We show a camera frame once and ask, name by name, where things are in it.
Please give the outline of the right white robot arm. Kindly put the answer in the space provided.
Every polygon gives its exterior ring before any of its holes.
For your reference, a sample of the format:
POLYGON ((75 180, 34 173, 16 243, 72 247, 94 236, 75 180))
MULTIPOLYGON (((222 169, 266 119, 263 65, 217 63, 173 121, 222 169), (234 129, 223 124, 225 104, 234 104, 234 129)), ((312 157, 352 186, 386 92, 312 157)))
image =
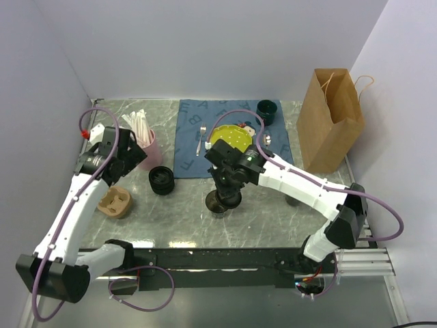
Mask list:
POLYGON ((206 144, 205 158, 215 183, 210 197, 223 210, 242 201, 241 188, 251 183, 279 191, 310 206, 326 223, 308 236, 289 266, 296 273, 316 271, 337 249, 354 249, 367 216, 364 188, 349 187, 318 178, 284 161, 267 149, 249 146, 244 152, 219 139, 206 144))

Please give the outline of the dark transparent coffee cup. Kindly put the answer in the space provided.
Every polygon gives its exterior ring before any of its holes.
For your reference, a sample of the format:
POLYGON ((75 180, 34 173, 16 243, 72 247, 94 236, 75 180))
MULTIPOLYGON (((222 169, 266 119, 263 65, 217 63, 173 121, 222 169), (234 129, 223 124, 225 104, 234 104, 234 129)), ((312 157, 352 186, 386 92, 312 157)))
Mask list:
POLYGON ((205 204, 214 219, 224 218, 229 210, 227 199, 217 190, 213 190, 207 194, 205 204))

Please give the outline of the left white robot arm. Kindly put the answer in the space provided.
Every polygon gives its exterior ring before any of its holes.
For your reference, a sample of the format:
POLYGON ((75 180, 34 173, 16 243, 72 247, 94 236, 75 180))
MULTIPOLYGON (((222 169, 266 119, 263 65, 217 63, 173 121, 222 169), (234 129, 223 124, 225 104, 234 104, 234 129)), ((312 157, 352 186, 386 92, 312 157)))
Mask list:
POLYGON ((76 303, 97 277, 113 269, 121 275, 134 269, 134 247, 127 241, 107 240, 83 257, 79 248, 109 188, 146 157, 132 131, 111 126, 105 128, 102 141, 79 157, 70 190, 50 230, 31 255, 22 254, 16 261, 29 291, 76 303))

